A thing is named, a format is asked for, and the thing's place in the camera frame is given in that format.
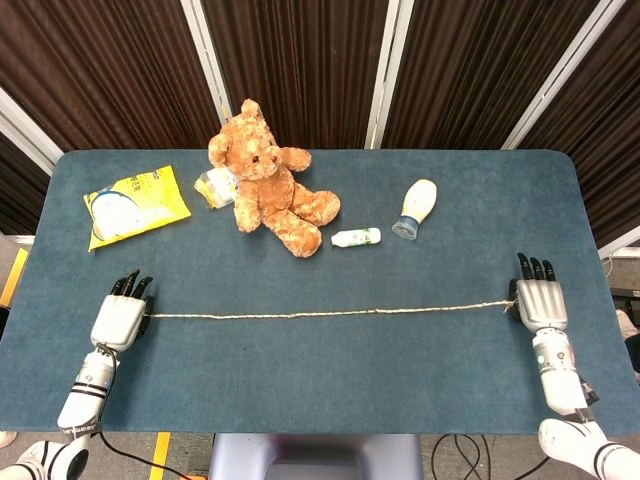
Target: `cable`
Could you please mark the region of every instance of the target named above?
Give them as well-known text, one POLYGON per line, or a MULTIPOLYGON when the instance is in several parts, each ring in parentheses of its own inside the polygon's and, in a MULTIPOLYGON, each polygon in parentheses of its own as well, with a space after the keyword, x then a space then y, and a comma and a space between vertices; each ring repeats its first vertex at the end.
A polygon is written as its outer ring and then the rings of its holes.
MULTIPOLYGON (((109 347, 107 347, 105 344, 103 343, 97 343, 96 347, 100 348, 101 350, 103 350, 107 355, 109 355, 109 357, 111 357, 111 364, 113 366, 113 379, 111 380, 111 388, 109 389, 109 391, 107 392, 107 395, 104 399, 104 402, 102 403, 102 408, 100 409, 100 413, 98 414, 98 422, 102 421, 102 413, 104 412, 104 407, 107 404, 107 400, 109 400, 109 395, 111 394, 111 389, 113 389, 113 385, 116 383, 116 373, 118 371, 118 366, 117 366, 117 360, 116 360, 116 354, 115 352, 110 349, 109 347)), ((137 455, 133 455, 131 453, 127 453, 127 452, 123 452, 122 450, 118 450, 116 447, 114 447, 113 445, 111 445, 107 439, 105 438, 104 434, 102 432, 98 433, 98 436, 100 437, 100 440, 102 440, 102 442, 105 444, 105 446, 111 450, 114 453, 117 453, 118 455, 122 455, 123 457, 127 457, 130 458, 132 460, 137 460, 140 463, 144 463, 145 465, 149 465, 150 467, 157 467, 157 468, 161 468, 163 470, 166 470, 167 472, 171 472, 174 475, 177 475, 180 478, 184 478, 186 480, 191 480, 189 477, 187 477, 186 475, 183 475, 182 473, 180 473, 177 470, 174 470, 171 467, 167 467, 165 465, 160 465, 158 463, 153 463, 150 462, 149 460, 145 460, 144 458, 138 457, 137 455)))
POLYGON ((177 475, 180 478, 184 478, 186 480, 191 480, 189 477, 187 477, 186 475, 183 475, 182 473, 180 473, 177 470, 174 470, 171 467, 167 467, 165 465, 160 465, 158 463, 153 463, 150 462, 148 460, 145 460, 144 458, 140 458, 137 457, 136 455, 132 455, 131 453, 127 453, 127 452, 123 452, 122 450, 118 450, 116 447, 114 447, 113 445, 111 445, 106 438, 104 438, 104 434, 102 432, 98 433, 98 435, 100 436, 100 439, 104 442, 104 444, 107 446, 107 448, 109 450, 111 450, 112 452, 117 453, 118 455, 122 455, 123 457, 127 457, 127 458, 131 458, 133 460, 137 460, 141 463, 144 463, 145 465, 149 465, 150 467, 158 467, 158 468, 162 468, 163 470, 166 470, 167 472, 171 472, 175 475, 177 475))
POLYGON ((467 472, 467 474, 464 476, 463 480, 467 480, 467 478, 469 478, 469 475, 471 475, 472 473, 476 474, 476 477, 478 477, 478 480, 482 480, 480 478, 480 474, 476 470, 476 467, 478 466, 478 463, 480 463, 480 447, 478 447, 478 444, 476 443, 476 441, 473 440, 469 435, 462 435, 462 437, 469 439, 471 441, 471 443, 473 443, 473 446, 476 447, 476 460, 472 464, 471 460, 469 460, 469 458, 467 458, 467 456, 464 454, 464 452, 460 448, 460 444, 458 443, 458 435, 454 435, 453 436, 453 442, 456 444, 456 448, 458 449, 458 453, 460 453, 462 458, 464 458, 464 461, 467 462, 467 465, 469 465, 469 467, 471 467, 471 470, 469 470, 467 472))
MULTIPOLYGON (((436 442, 436 444, 433 446, 433 451, 431 452, 431 474, 433 475, 434 480, 438 480, 438 475, 436 474, 436 468, 435 468, 435 460, 436 460, 436 453, 438 450, 438 447, 440 446, 440 444, 442 443, 442 441, 447 438, 452 436, 451 434, 446 434, 446 435, 442 435, 438 441, 436 442)), ((481 435, 482 437, 482 441, 484 442, 484 448, 487 454, 487 480, 491 480, 491 453, 489 451, 489 444, 487 443, 487 439, 485 438, 484 435, 481 435)), ((480 472, 478 471, 478 464, 480 463, 480 458, 481 458, 481 454, 480 454, 480 446, 478 445, 478 442, 476 442, 473 438, 471 438, 469 435, 453 435, 453 441, 454 444, 458 450, 458 453, 460 454, 460 456, 465 460, 465 462, 467 463, 467 465, 469 466, 470 470, 467 472, 467 474, 465 475, 463 480, 467 480, 472 474, 475 474, 475 476, 478 478, 478 480, 482 480, 482 477, 480 476, 480 472), (476 450, 476 457, 474 459, 474 461, 472 462, 469 457, 463 452, 462 447, 460 446, 460 442, 458 437, 464 437, 467 440, 469 440, 473 446, 475 447, 476 450)))
POLYGON ((491 480, 491 453, 489 452, 489 443, 484 435, 480 435, 484 442, 484 449, 487 452, 487 479, 491 480))
POLYGON ((523 473, 523 474, 522 474, 522 475, 520 475, 519 477, 514 478, 513 480, 522 480, 523 478, 528 477, 528 476, 529 476, 529 475, 531 475, 532 473, 537 472, 537 471, 540 469, 540 467, 542 467, 542 466, 543 466, 545 463, 547 463, 549 460, 551 460, 551 458, 549 458, 549 457, 544 457, 544 458, 542 459, 542 461, 541 461, 538 465, 536 465, 535 467, 533 467, 533 468, 532 468, 531 470, 529 470, 528 472, 523 473))
POLYGON ((609 275, 611 275, 611 272, 613 272, 613 254, 609 255, 607 258, 605 258, 605 260, 602 262, 602 267, 604 268, 605 264, 609 262, 609 271, 607 273, 605 273, 605 276, 607 278, 609 278, 609 275))

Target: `snack bag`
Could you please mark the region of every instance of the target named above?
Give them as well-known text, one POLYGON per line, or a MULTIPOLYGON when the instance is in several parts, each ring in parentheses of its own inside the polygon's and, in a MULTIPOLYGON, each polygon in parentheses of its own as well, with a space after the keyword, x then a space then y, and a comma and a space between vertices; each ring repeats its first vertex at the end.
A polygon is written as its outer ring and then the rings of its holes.
POLYGON ((84 196, 93 218, 89 251, 189 217, 171 166, 84 196))

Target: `teddy bear head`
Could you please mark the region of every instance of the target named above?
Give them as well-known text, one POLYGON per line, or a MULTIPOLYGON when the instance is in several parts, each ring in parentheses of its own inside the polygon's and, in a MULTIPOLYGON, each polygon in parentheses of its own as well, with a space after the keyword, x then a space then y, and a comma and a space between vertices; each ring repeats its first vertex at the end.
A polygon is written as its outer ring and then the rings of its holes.
POLYGON ((209 161, 226 166, 240 180, 260 180, 278 171, 280 148, 256 102, 245 100, 240 115, 211 139, 209 161))

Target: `string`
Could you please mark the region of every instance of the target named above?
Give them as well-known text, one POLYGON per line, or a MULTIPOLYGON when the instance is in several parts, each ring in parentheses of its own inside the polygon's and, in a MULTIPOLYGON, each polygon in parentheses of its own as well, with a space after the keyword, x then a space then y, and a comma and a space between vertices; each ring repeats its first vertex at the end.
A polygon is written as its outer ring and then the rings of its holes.
POLYGON ((267 320, 267 319, 294 319, 301 317, 338 317, 346 315, 398 315, 401 313, 433 313, 451 312, 459 310, 475 310, 505 306, 502 313, 506 313, 515 301, 498 300, 495 302, 473 303, 470 305, 452 305, 447 307, 418 307, 418 308, 368 308, 364 310, 346 310, 335 312, 294 312, 294 313, 247 313, 235 315, 217 315, 212 313, 152 313, 151 318, 202 318, 209 320, 267 320))

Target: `black fingertip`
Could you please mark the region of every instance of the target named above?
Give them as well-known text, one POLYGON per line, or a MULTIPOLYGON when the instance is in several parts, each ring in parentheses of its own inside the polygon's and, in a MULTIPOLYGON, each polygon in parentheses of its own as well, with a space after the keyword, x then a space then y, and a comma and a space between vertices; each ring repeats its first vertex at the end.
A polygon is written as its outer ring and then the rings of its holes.
POLYGON ((509 282, 509 301, 513 302, 516 299, 516 295, 518 293, 518 286, 517 286, 518 280, 515 278, 512 278, 511 281, 509 282))
POLYGON ((138 283, 138 286, 133 291, 131 296, 133 298, 142 298, 144 289, 147 288, 147 285, 149 285, 152 281, 153 281, 153 277, 144 277, 142 280, 140 280, 140 283, 138 283))
POLYGON ((531 257, 531 266, 533 267, 533 277, 536 280, 544 280, 544 272, 542 271, 542 265, 537 258, 531 257))
POLYGON ((550 282, 556 281, 556 272, 553 271, 553 265, 548 260, 542 261, 542 266, 544 267, 544 274, 547 277, 547 280, 550 282))
POLYGON ((127 277, 119 278, 116 283, 113 284, 113 288, 111 289, 111 295, 120 295, 122 293, 122 287, 124 286, 124 282, 127 281, 127 277))
POLYGON ((144 307, 144 314, 151 315, 153 313, 153 304, 155 303, 156 299, 155 297, 149 295, 145 297, 144 301, 147 303, 147 305, 144 307))
POLYGON ((127 277, 127 281, 124 284, 124 288, 122 289, 122 294, 125 297, 128 297, 129 295, 131 295, 131 290, 133 290, 133 284, 136 281, 136 278, 138 278, 138 274, 140 273, 139 269, 135 269, 133 272, 131 272, 131 274, 127 277))
MULTIPOLYGON (((512 302, 515 301, 515 299, 517 297, 517 293, 518 293, 518 279, 513 278, 509 282, 509 300, 512 301, 512 302)), ((522 323, 522 318, 520 318, 520 312, 518 310, 518 306, 517 305, 513 305, 509 309, 509 316, 515 322, 522 323)))
POLYGON ((531 272, 529 259, 524 253, 518 253, 518 259, 520 260, 520 268, 522 269, 522 278, 525 280, 531 280, 533 278, 533 273, 531 272))

